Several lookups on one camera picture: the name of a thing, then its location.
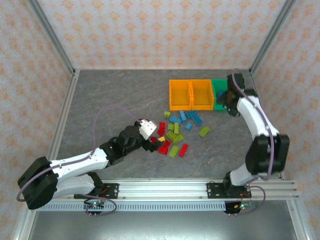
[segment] cable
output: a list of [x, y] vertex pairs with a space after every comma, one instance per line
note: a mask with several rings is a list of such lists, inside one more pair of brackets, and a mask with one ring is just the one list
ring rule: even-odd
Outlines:
[[231, 215], [233, 215], [233, 216], [252, 214], [252, 213], [256, 212], [258, 209], [260, 209], [260, 208], [265, 204], [265, 202], [266, 202], [266, 191], [265, 191], [261, 186], [257, 186], [257, 185], [247, 186], [247, 185], [245, 185], [245, 187], [246, 187], [247, 189], [251, 189], [251, 188], [261, 189], [261, 191], [263, 192], [262, 202], [261, 202], [260, 205], [258, 205], [256, 208], [254, 208], [254, 209], [252, 209], [252, 210], [250, 210], [250, 211], [231, 214]]
[[20, 189], [20, 191], [18, 192], [17, 196], [16, 196], [16, 200], [18, 202], [25, 202], [26, 200], [25, 199], [21, 199], [20, 196], [21, 194], [23, 193], [23, 191], [35, 180], [37, 179], [38, 177], [40, 177], [41, 175], [53, 170], [53, 169], [56, 169], [56, 168], [61, 168], [61, 167], [64, 167], [64, 166], [67, 166], [67, 165], [71, 165], [71, 164], [77, 164], [77, 163], [81, 163], [87, 159], [89, 159], [94, 153], [95, 153], [95, 150], [96, 150], [96, 124], [97, 124], [97, 120], [100, 116], [100, 114], [106, 110], [106, 109], [109, 109], [109, 108], [118, 108], [118, 109], [121, 109], [123, 111], [125, 111], [130, 117], [132, 117], [134, 120], [138, 121], [139, 123], [141, 123], [141, 121], [136, 118], [135, 116], [133, 116], [128, 110], [126, 110], [124, 107], [122, 106], [118, 106], [118, 105], [107, 105], [107, 106], [104, 106], [103, 108], [101, 108], [101, 110], [98, 112], [98, 114], [96, 115], [95, 119], [94, 119], [94, 122], [93, 122], [93, 148], [92, 148], [92, 151], [90, 152], [90, 154], [88, 156], [85, 156], [84, 158], [81, 158], [79, 160], [74, 160], [74, 161], [70, 161], [70, 162], [65, 162], [65, 163], [62, 163], [62, 164], [57, 164], [57, 165], [54, 165], [54, 166], [51, 166], [51, 167], [48, 167], [46, 168], [45, 170], [37, 173], [36, 175], [34, 175], [29, 181], [27, 181], [23, 186], [22, 188]]
[[265, 115], [263, 114], [263, 112], [260, 110], [260, 108], [258, 108], [256, 106], [256, 104], [248, 97], [247, 94], [245, 94], [241, 88], [239, 87], [239, 85], [237, 84], [236, 82], [236, 78], [235, 78], [235, 70], [238, 70], [240, 72], [240, 70], [238, 68], [232, 70], [232, 81], [233, 81], [233, 84], [234, 86], [236, 87], [236, 89], [244, 96], [245, 99], [248, 100], [249, 103], [252, 104], [253, 108], [256, 109], [256, 111], [259, 113], [264, 125], [265, 125], [265, 128], [266, 130], [268, 131], [269, 133], [269, 137], [270, 137], [270, 148], [271, 148], [271, 151], [270, 151], [270, 161], [269, 161], [269, 167], [268, 167], [268, 172], [267, 172], [267, 175], [268, 177], [271, 176], [271, 172], [272, 172], [272, 167], [273, 167], [273, 164], [274, 164], [274, 156], [275, 156], [275, 143], [274, 143], [274, 136], [272, 135], [272, 132], [271, 132], [271, 129], [269, 127], [269, 124], [268, 124], [268, 121], [266, 120], [265, 118]]
[[[105, 201], [108, 201], [110, 203], [112, 203], [114, 205], [114, 209], [111, 210], [111, 211], [107, 211], [107, 212], [103, 212], [103, 213], [100, 213], [100, 214], [94, 214], [95, 217], [101, 217], [101, 216], [105, 216], [105, 215], [109, 215], [109, 214], [112, 214], [114, 213], [116, 210], [117, 210], [117, 204], [109, 199], [109, 198], [105, 198], [105, 197], [100, 197], [100, 196], [90, 196], [90, 195], [87, 195], [87, 194], [79, 194], [83, 197], [86, 197], [86, 198], [91, 198], [91, 199], [100, 199], [100, 200], [105, 200]], [[93, 204], [90, 204], [90, 205], [87, 205], [86, 208], [85, 208], [85, 213], [90, 217], [91, 216], [91, 213], [88, 212], [88, 208], [91, 207]]]

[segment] wallpaper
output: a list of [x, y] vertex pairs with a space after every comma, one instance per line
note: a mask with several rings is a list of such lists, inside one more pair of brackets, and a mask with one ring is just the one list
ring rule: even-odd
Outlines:
[[0, 239], [25, 203], [17, 180], [51, 145], [70, 76], [26, 0], [0, 1]]
[[40, 0], [78, 69], [248, 69], [285, 0]]
[[320, 1], [295, 4], [254, 77], [270, 120], [290, 137], [285, 175], [320, 236]]

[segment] red lego brick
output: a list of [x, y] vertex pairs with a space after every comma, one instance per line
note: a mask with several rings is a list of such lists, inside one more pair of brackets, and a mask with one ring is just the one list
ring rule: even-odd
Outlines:
[[168, 148], [166, 148], [166, 147], [164, 147], [164, 146], [161, 146], [161, 147], [158, 149], [158, 153], [163, 154], [163, 155], [167, 155], [167, 154], [168, 154]]
[[162, 137], [165, 134], [165, 132], [166, 132], [165, 128], [160, 128], [157, 133]]
[[157, 141], [157, 137], [156, 136], [152, 136], [151, 137], [151, 142], [152, 144], [154, 144]]
[[165, 122], [159, 122], [159, 128], [160, 129], [166, 129], [166, 123]]
[[165, 140], [165, 142], [162, 146], [165, 148], [168, 148], [170, 145], [171, 145], [171, 142], [169, 142], [168, 140]]
[[182, 148], [181, 148], [181, 150], [179, 152], [179, 157], [182, 158], [185, 155], [187, 149], [188, 149], [188, 144], [183, 144]]

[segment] plastic bin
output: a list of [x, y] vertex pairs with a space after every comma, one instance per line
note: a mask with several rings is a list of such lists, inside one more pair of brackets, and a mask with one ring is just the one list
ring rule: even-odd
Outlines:
[[211, 79], [191, 79], [192, 110], [213, 110], [215, 97]]
[[169, 106], [170, 111], [190, 111], [193, 101], [191, 82], [189, 79], [170, 79]]
[[227, 79], [211, 79], [212, 82], [212, 90], [214, 94], [214, 107], [213, 110], [215, 111], [225, 111], [226, 109], [220, 104], [217, 103], [217, 93], [221, 90], [227, 91], [228, 90], [228, 83]]

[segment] purple cable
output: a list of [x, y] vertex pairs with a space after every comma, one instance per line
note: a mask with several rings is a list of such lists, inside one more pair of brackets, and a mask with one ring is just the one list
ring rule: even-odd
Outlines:
[[250, 210], [250, 211], [231, 214], [231, 215], [233, 215], [233, 216], [238, 216], [238, 215], [241, 216], [241, 215], [252, 214], [252, 213], [256, 212], [258, 209], [260, 209], [260, 208], [263, 206], [263, 204], [265, 204], [265, 202], [266, 202], [266, 191], [265, 191], [262, 187], [256, 186], [256, 185], [254, 185], [254, 186], [247, 186], [247, 185], [245, 185], [245, 187], [248, 188], [248, 189], [251, 189], [251, 188], [261, 189], [261, 191], [263, 192], [262, 203], [261, 203], [259, 206], [257, 206], [256, 208], [254, 208], [254, 209], [252, 209], [252, 210]]
[[74, 160], [74, 161], [70, 161], [70, 162], [65, 162], [65, 163], [62, 163], [62, 164], [57, 164], [57, 165], [54, 165], [54, 166], [51, 166], [39, 173], [37, 173], [36, 175], [34, 175], [29, 181], [27, 181], [25, 183], [25, 185], [22, 186], [22, 188], [20, 189], [20, 191], [18, 192], [17, 196], [16, 196], [16, 200], [18, 202], [25, 202], [26, 200], [25, 199], [21, 199], [20, 196], [21, 194], [23, 193], [23, 191], [35, 180], [37, 179], [38, 177], [40, 177], [41, 175], [53, 170], [53, 169], [56, 169], [56, 168], [61, 168], [61, 167], [64, 167], [64, 166], [67, 166], [67, 165], [71, 165], [71, 164], [77, 164], [77, 163], [80, 163], [80, 162], [83, 162], [87, 159], [89, 159], [94, 153], [95, 153], [95, 150], [96, 150], [96, 124], [97, 124], [97, 120], [100, 116], [100, 114], [106, 110], [106, 109], [109, 109], [109, 108], [118, 108], [118, 109], [121, 109], [123, 111], [125, 111], [128, 115], [130, 115], [130, 117], [132, 117], [134, 120], [138, 121], [139, 123], [141, 123], [141, 121], [136, 118], [135, 116], [133, 116], [128, 110], [126, 110], [124, 107], [122, 106], [118, 106], [118, 105], [107, 105], [107, 106], [104, 106], [103, 108], [101, 108], [101, 110], [98, 112], [98, 114], [96, 115], [95, 119], [94, 119], [94, 123], [93, 123], [93, 148], [92, 148], [92, 151], [90, 152], [90, 154], [88, 156], [85, 156], [84, 158], [81, 158], [79, 160]]
[[274, 136], [272, 135], [272, 132], [271, 132], [271, 129], [268, 125], [268, 122], [263, 114], [263, 112], [260, 110], [260, 108], [256, 107], [255, 103], [248, 97], [247, 94], [245, 94], [241, 88], [239, 87], [239, 85], [237, 84], [236, 82], [236, 78], [235, 78], [235, 70], [238, 70], [240, 72], [240, 70], [238, 68], [232, 70], [232, 81], [233, 81], [233, 84], [234, 86], [236, 87], [236, 89], [244, 96], [245, 99], [247, 99], [249, 101], [249, 103], [252, 104], [253, 108], [256, 109], [256, 111], [259, 113], [260, 117], [262, 118], [262, 121], [269, 133], [269, 136], [270, 136], [270, 148], [271, 148], [271, 151], [270, 151], [270, 161], [269, 161], [269, 167], [268, 167], [268, 177], [270, 177], [271, 175], [271, 172], [272, 172], [272, 167], [273, 167], [273, 164], [274, 164], [274, 156], [275, 156], [275, 143], [274, 143]]
[[[83, 197], [86, 197], [86, 198], [105, 200], [105, 201], [108, 201], [108, 202], [110, 202], [110, 203], [112, 203], [114, 205], [114, 209], [113, 210], [107, 211], [107, 212], [103, 212], [103, 213], [100, 213], [100, 214], [95, 214], [94, 215], [95, 217], [101, 217], [101, 216], [105, 216], [105, 215], [108, 215], [108, 214], [112, 214], [117, 210], [117, 204], [114, 201], [112, 201], [111, 199], [109, 199], [109, 198], [100, 197], [100, 196], [90, 196], [90, 195], [87, 195], [87, 194], [80, 194], [80, 195], [83, 196]], [[89, 217], [91, 216], [91, 213], [88, 212], [88, 208], [90, 206], [92, 206], [92, 205], [93, 204], [90, 204], [90, 205], [86, 206], [86, 208], [85, 208], [85, 213]]]

